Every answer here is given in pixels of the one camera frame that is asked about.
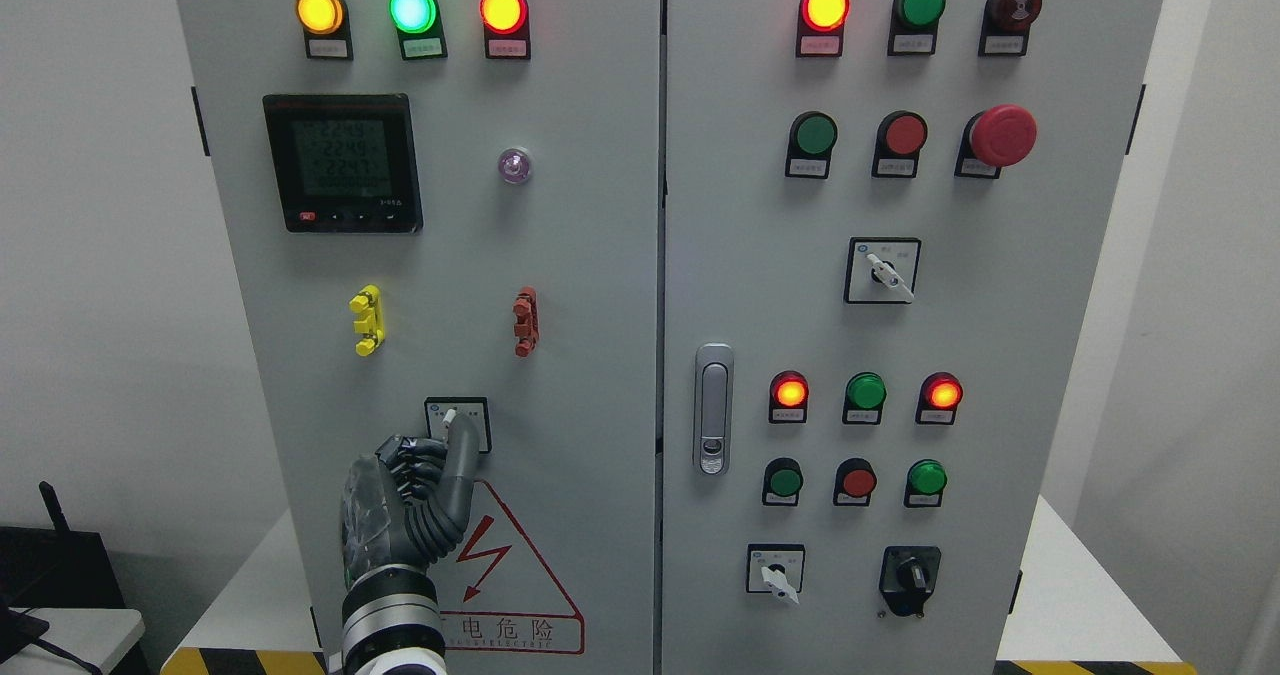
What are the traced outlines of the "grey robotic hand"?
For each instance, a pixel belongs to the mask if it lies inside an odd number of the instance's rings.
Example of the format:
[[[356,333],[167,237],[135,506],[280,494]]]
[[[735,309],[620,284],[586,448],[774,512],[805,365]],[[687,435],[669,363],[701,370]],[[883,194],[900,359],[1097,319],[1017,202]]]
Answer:
[[[447,439],[393,435],[352,462],[340,503],[346,583],[378,567],[425,569],[468,528],[483,429],[451,410]]]

